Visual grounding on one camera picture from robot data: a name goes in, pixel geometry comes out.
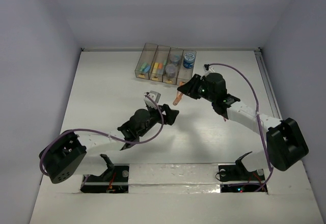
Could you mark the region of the green correction tape pen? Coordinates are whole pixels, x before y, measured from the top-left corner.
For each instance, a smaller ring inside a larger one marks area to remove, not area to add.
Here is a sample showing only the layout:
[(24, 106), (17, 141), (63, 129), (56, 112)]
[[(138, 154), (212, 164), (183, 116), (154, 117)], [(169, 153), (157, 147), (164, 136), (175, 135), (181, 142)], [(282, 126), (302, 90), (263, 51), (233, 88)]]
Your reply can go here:
[(148, 63), (147, 62), (143, 62), (139, 68), (140, 72), (144, 72), (144, 70), (147, 68)]

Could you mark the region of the clear jar colourful clips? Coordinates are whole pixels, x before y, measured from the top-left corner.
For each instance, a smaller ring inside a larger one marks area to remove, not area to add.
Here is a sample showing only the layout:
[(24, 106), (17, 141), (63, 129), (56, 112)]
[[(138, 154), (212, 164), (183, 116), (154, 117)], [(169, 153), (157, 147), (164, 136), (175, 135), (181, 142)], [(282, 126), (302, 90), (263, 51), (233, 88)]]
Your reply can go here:
[(174, 66), (178, 66), (181, 56), (179, 54), (171, 54), (169, 57), (170, 63)]

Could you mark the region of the orange correction tape pen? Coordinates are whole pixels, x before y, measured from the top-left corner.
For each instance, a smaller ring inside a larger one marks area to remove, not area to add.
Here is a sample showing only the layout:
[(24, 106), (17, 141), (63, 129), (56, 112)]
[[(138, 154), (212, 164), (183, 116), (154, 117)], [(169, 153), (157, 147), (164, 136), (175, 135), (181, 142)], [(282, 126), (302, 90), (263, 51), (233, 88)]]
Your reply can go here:
[(173, 105), (174, 105), (174, 106), (177, 106), (177, 105), (178, 105), (178, 103), (179, 103), (179, 102), (181, 101), (181, 99), (182, 99), (182, 96), (183, 96), (183, 94), (182, 94), (181, 92), (177, 91), (176, 98), (175, 98), (174, 101), (173, 101)]

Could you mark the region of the blue correction tape pen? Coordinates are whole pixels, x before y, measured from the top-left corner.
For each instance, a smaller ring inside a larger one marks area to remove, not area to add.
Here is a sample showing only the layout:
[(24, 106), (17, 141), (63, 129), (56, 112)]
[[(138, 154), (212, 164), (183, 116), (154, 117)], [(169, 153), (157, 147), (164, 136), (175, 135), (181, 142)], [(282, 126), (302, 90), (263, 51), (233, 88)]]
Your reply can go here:
[(142, 69), (142, 73), (148, 73), (151, 69), (151, 64), (144, 63), (144, 67)]

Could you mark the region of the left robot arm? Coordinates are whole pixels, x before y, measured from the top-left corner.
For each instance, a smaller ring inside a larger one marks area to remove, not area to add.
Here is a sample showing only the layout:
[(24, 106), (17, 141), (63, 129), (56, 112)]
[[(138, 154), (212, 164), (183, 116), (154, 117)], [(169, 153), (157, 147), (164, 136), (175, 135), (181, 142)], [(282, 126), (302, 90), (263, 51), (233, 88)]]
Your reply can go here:
[(55, 138), (39, 154), (39, 168), (53, 184), (62, 183), (77, 172), (82, 162), (106, 151), (123, 151), (155, 139), (165, 125), (172, 126), (178, 110), (167, 104), (138, 109), (114, 133), (93, 129), (70, 129)]

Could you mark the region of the blue round clip jar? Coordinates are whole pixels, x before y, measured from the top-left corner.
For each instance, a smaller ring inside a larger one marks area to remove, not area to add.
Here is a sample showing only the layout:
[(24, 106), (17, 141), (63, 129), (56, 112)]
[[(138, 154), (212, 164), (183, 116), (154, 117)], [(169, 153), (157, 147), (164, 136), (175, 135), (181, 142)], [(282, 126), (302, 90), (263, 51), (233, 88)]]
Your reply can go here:
[(196, 60), (196, 52), (195, 51), (186, 51), (183, 54), (183, 66), (186, 69), (191, 69), (194, 66)]

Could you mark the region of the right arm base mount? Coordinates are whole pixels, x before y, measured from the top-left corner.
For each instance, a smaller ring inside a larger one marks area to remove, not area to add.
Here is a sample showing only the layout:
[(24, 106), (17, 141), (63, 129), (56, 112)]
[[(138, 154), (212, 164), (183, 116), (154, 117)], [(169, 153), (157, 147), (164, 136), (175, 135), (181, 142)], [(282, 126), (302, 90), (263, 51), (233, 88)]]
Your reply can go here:
[(233, 164), (219, 165), (215, 178), (221, 183), (222, 193), (254, 192), (263, 185), (265, 181), (263, 169), (249, 172), (242, 163), (250, 153), (239, 157)]

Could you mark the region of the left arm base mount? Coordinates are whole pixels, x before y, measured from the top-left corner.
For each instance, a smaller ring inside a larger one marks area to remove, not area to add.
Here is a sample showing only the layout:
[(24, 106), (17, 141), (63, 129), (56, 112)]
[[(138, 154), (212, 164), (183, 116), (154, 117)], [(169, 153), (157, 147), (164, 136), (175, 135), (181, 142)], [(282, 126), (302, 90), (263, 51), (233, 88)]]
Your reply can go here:
[(115, 165), (106, 154), (100, 154), (106, 169), (99, 175), (84, 175), (82, 193), (128, 193), (129, 165)]

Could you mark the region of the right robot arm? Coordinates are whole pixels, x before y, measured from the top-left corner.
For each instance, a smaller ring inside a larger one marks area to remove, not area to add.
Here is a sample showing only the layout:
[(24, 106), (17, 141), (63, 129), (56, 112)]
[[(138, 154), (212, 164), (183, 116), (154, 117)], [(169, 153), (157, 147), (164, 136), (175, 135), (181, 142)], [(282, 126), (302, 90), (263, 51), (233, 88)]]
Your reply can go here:
[(203, 98), (209, 101), (213, 110), (224, 119), (237, 122), (262, 135), (266, 142), (267, 160), (280, 171), (288, 170), (309, 153), (297, 121), (292, 118), (273, 118), (248, 107), (227, 92), (226, 82), (219, 73), (206, 76), (195, 74), (187, 83), (179, 86), (177, 91), (193, 99)]

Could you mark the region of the yellow highlighter marker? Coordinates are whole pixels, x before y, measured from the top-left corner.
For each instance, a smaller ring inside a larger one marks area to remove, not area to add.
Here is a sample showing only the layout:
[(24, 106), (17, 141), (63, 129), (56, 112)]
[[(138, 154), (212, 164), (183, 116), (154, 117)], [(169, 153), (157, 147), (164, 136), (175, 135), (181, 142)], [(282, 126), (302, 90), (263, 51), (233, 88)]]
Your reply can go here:
[(158, 65), (159, 65), (159, 63), (154, 63), (154, 66), (153, 66), (153, 69), (152, 69), (152, 74), (157, 73)]

